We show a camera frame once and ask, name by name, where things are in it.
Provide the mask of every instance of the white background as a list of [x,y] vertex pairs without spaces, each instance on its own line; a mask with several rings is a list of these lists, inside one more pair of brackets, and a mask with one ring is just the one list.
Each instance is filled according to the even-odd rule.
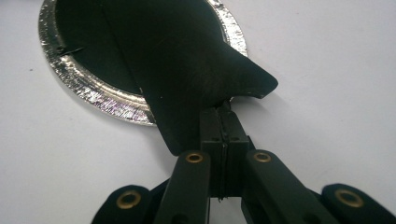
[[[125,185],[152,189],[176,158],[155,127],[114,119],[55,76],[37,32],[41,0],[0,0],[0,218],[91,223]],[[257,148],[312,190],[355,186],[396,213],[396,2],[224,0],[249,57],[279,81],[233,110]],[[212,200],[211,223],[244,223]]]

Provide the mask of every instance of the black circular hole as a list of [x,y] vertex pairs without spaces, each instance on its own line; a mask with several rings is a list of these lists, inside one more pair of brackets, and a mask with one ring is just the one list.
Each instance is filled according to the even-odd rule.
[[303,216],[303,221],[307,224],[320,224],[321,223],[320,219],[311,213],[306,213]]
[[191,161],[198,161],[198,160],[200,160],[200,159],[201,159],[201,157],[198,156],[198,155],[191,155],[191,156],[190,156],[190,160],[191,160]]
[[172,224],[188,224],[189,218],[182,214],[177,214],[172,217]]
[[258,154],[258,155],[257,155],[257,158],[258,158],[259,160],[262,160],[262,161],[266,161],[266,160],[269,159],[268,155],[266,155],[266,154]]
[[349,203],[357,203],[358,198],[356,198],[354,195],[349,194],[349,193],[341,193],[340,196],[347,202]]
[[125,195],[122,199],[123,203],[132,203],[136,200],[136,196],[132,194]]

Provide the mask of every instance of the screw hole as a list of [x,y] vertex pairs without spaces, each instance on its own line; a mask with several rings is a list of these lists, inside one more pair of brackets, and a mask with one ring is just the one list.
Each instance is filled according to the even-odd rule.
[[256,161],[259,161],[259,162],[268,162],[271,160],[271,156],[268,155],[267,153],[263,153],[263,152],[258,152],[256,154],[254,154],[253,157]]
[[362,207],[364,205],[363,199],[356,193],[347,189],[338,189],[335,191],[335,197],[341,203],[350,207]]
[[120,209],[130,209],[137,206],[142,196],[136,190],[127,190],[117,199],[117,206]]
[[191,163],[197,163],[197,162],[202,161],[203,159],[204,159],[204,157],[198,153],[191,153],[191,154],[187,155],[187,157],[186,157],[186,160]]

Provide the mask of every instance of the black plastic part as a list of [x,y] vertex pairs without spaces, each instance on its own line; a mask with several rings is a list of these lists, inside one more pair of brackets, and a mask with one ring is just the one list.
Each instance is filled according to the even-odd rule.
[[338,223],[275,154],[249,151],[245,171],[248,187],[271,223]]
[[[118,206],[119,197],[127,191],[137,192],[140,195],[139,202],[131,208],[121,208]],[[150,201],[151,195],[148,189],[139,186],[126,186],[117,189],[96,213],[92,224],[142,224],[145,221]]]
[[154,224],[204,224],[209,216],[210,157],[186,151],[177,160]]
[[145,216],[145,224],[153,223],[158,209],[160,208],[161,200],[163,199],[163,195],[165,194],[168,183],[169,179],[162,182],[159,186],[155,187],[149,192],[151,195],[151,202],[149,204],[149,208],[146,214],[141,214],[142,216]]
[[[120,0],[111,3],[120,5],[120,13],[134,13],[128,5],[123,7]],[[219,20],[212,7],[205,3],[194,10],[205,16],[207,29],[222,39]],[[102,0],[57,0],[55,18],[63,42],[59,46],[61,56],[73,54],[79,64],[105,83],[123,91],[141,94],[106,20]],[[133,27],[123,32],[126,35],[140,35]]]
[[241,209],[247,224],[270,224],[271,221],[259,203],[241,201]]
[[201,150],[210,155],[210,195],[223,198],[225,195],[225,163],[227,145],[223,143],[219,114],[215,108],[201,112]]
[[229,102],[201,112],[200,130],[201,150],[212,160],[211,197],[241,197],[245,155],[254,146]]
[[207,6],[205,0],[103,4],[125,62],[174,155],[200,148],[203,109],[236,95],[262,98],[277,86],[275,78],[224,43],[213,21],[197,10]]
[[395,224],[396,217],[364,192],[348,185],[326,186],[321,195],[322,203],[347,224]]

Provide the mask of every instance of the metal rivet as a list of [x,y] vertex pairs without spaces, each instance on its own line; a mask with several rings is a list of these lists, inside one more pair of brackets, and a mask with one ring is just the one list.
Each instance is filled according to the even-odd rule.
[[203,159],[204,159],[204,157],[201,156],[201,154],[198,154],[198,153],[190,153],[186,157],[186,160],[188,162],[191,162],[191,163],[197,163],[197,162],[202,161]]
[[347,190],[347,189],[338,189],[335,191],[335,197],[341,202],[351,207],[362,207],[364,205],[364,201],[358,194]]
[[120,209],[130,209],[137,206],[141,199],[142,196],[136,190],[127,190],[117,199],[117,206]]
[[259,162],[268,162],[271,160],[271,156],[264,152],[258,152],[254,154],[253,158]]

